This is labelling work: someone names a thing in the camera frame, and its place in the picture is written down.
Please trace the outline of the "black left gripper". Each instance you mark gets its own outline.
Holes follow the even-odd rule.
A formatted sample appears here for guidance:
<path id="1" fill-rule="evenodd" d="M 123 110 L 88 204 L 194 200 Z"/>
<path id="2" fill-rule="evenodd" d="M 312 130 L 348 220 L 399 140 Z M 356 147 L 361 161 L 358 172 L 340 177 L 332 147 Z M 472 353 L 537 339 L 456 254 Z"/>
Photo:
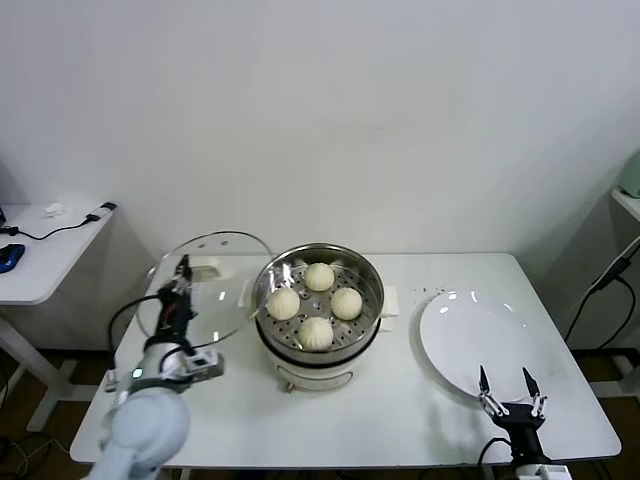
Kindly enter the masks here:
<path id="1" fill-rule="evenodd" d="M 166 280 L 158 292 L 161 310 L 154 336 L 161 340 L 183 343 L 187 337 L 190 321 L 196 313 L 192 307 L 190 256 L 183 255 L 173 275 Z"/>

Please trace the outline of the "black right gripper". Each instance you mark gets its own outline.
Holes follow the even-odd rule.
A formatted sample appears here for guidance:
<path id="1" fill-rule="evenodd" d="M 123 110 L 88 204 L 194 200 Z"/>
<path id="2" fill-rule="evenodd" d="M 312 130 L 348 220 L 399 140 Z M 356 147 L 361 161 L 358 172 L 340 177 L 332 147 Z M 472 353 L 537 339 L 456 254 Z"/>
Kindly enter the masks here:
<path id="1" fill-rule="evenodd" d="M 537 381 L 525 367 L 522 368 L 522 372 L 531 398 L 531 406 L 507 403 L 505 407 L 491 394 L 483 366 L 480 366 L 479 376 L 478 399 L 485 412 L 492 417 L 493 423 L 507 433 L 513 467 L 545 462 L 538 430 L 545 422 L 544 408 L 547 396 L 541 394 Z"/>

